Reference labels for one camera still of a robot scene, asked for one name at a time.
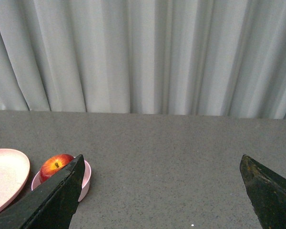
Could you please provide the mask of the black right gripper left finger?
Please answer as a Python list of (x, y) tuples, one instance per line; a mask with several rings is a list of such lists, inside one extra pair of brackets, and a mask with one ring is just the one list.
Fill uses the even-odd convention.
[(85, 172), (83, 155), (0, 213), (0, 229), (67, 229), (78, 207)]

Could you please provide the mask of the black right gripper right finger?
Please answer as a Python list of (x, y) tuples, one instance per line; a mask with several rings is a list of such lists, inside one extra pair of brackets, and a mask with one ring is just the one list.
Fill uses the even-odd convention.
[(286, 179), (248, 155), (239, 168), (262, 228), (286, 229)]

